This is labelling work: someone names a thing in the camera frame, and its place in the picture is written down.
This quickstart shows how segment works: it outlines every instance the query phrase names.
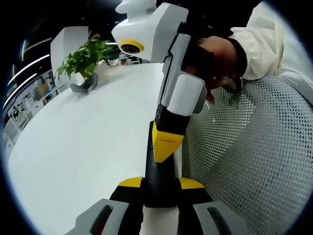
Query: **white table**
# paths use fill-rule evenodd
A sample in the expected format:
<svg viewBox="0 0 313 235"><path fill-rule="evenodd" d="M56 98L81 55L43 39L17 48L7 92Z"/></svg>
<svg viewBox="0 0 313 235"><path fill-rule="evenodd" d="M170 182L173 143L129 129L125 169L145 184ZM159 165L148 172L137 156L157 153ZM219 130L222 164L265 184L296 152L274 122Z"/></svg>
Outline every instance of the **white table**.
<svg viewBox="0 0 313 235"><path fill-rule="evenodd" d="M144 176L161 68L114 68L107 85L88 95L65 90L25 127L8 171L22 208L41 234L66 233L79 214L109 198L119 182ZM177 209L144 211L141 234L175 234Z"/></svg>

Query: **white sleeve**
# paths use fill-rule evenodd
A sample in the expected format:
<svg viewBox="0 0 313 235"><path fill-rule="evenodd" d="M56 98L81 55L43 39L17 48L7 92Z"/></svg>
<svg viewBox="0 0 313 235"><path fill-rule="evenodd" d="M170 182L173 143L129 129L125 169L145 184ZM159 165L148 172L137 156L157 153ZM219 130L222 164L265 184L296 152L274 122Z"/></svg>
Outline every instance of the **white sleeve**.
<svg viewBox="0 0 313 235"><path fill-rule="evenodd" d="M119 64L119 60L118 59L114 60L113 66L118 66L118 64Z"/></svg>
<svg viewBox="0 0 313 235"><path fill-rule="evenodd" d="M246 52L247 69L243 79L255 80L275 72L281 59L283 32L269 6L261 2L253 9L246 27L231 30L234 34L230 38L237 40Z"/></svg>

